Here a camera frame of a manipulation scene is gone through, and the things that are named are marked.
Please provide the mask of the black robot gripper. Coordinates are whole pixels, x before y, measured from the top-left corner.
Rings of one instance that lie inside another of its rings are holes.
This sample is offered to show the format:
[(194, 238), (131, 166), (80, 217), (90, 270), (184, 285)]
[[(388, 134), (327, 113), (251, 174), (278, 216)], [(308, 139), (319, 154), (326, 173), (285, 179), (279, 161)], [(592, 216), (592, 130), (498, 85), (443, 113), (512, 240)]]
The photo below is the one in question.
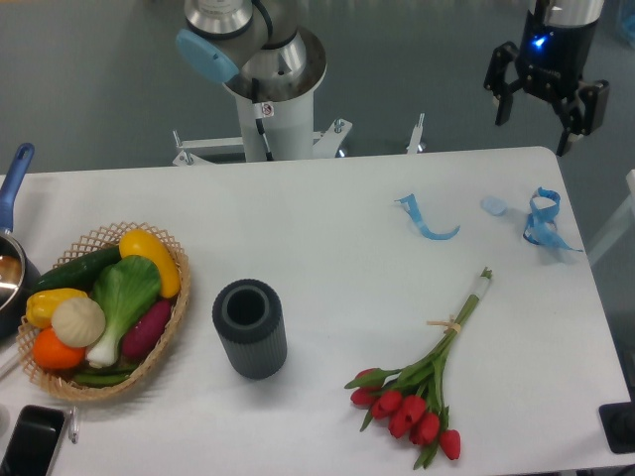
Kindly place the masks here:
[(520, 89), (519, 79), (509, 83), (507, 69), (515, 63), (525, 92), (545, 101), (556, 101), (553, 108), (563, 126), (556, 155), (562, 157), (579, 136), (588, 136), (603, 124), (610, 94), (607, 80), (580, 81), (595, 22), (573, 28), (540, 24), (527, 11), (519, 50), (506, 42), (492, 52), (483, 87), (497, 101), (495, 124), (505, 124), (511, 115), (513, 95)]

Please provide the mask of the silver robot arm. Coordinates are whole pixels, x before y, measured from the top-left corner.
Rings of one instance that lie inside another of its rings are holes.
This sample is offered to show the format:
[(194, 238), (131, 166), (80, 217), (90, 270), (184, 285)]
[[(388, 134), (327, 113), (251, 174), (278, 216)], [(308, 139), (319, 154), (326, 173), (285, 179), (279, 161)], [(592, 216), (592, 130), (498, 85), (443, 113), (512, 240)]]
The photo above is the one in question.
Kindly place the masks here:
[[(497, 47), (483, 86), (497, 102), (496, 125), (509, 120), (514, 95), (550, 104), (563, 133), (565, 154), (577, 136), (603, 122), (609, 97), (605, 80), (586, 81), (586, 64), (603, 4), (600, 1), (533, 1), (519, 44)], [(314, 129), (314, 92), (325, 76), (319, 39), (298, 23), (295, 1), (188, 1), (187, 24), (176, 37), (181, 57), (234, 97), (241, 136), (235, 141), (186, 141), (181, 156), (241, 147), (249, 162), (335, 158), (351, 129), (335, 120)]]

